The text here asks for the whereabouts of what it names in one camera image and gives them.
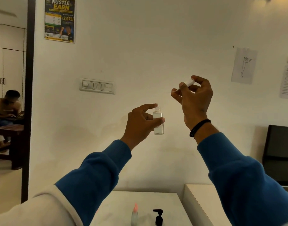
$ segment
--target hustle earn poster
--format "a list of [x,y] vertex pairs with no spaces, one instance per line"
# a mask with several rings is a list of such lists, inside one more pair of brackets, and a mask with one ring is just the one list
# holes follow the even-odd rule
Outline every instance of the hustle earn poster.
[[75,0],[45,0],[45,39],[75,43]]

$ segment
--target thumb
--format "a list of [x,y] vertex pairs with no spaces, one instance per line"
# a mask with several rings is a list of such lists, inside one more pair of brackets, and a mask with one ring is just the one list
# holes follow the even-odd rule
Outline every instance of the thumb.
[[160,126],[161,124],[163,124],[164,122],[165,122],[165,118],[163,118],[163,117],[150,120],[150,121],[148,121],[149,129],[154,129],[154,128]]
[[180,90],[182,92],[182,95],[190,92],[189,88],[187,87],[187,85],[185,83],[180,83],[179,87],[180,87]]

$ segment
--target door frame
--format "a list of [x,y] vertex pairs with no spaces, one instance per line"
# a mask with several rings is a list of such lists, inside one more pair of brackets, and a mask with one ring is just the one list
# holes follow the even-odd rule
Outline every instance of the door frame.
[[22,170],[21,203],[28,200],[29,191],[29,160],[31,137],[32,112],[32,84],[33,84],[33,55],[34,55],[34,28],[35,28],[35,2],[28,0],[27,19],[27,48],[26,48],[26,80],[25,80],[25,123],[24,123],[24,162]]

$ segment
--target hand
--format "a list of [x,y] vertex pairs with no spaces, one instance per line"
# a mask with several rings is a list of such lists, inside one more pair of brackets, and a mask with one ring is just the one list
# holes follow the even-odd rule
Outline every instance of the hand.
[[200,121],[207,119],[206,111],[213,96],[213,90],[207,79],[193,75],[191,79],[201,86],[191,85],[187,87],[185,83],[180,83],[180,90],[171,92],[171,96],[182,104],[182,110],[185,115],[185,124],[192,130]]
[[157,104],[145,104],[135,108],[128,114],[125,133],[121,140],[126,143],[130,150],[145,140],[154,128],[165,122],[165,118],[152,118],[145,113],[149,109],[157,107]]
[[14,114],[7,114],[6,117],[16,117]]

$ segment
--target pink cap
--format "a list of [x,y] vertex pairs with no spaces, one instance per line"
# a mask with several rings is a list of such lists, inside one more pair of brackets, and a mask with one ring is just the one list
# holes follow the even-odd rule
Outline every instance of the pink cap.
[[138,212],[138,204],[137,204],[137,203],[135,203],[135,207],[133,208],[133,212],[134,212],[134,213],[137,213],[137,212]]

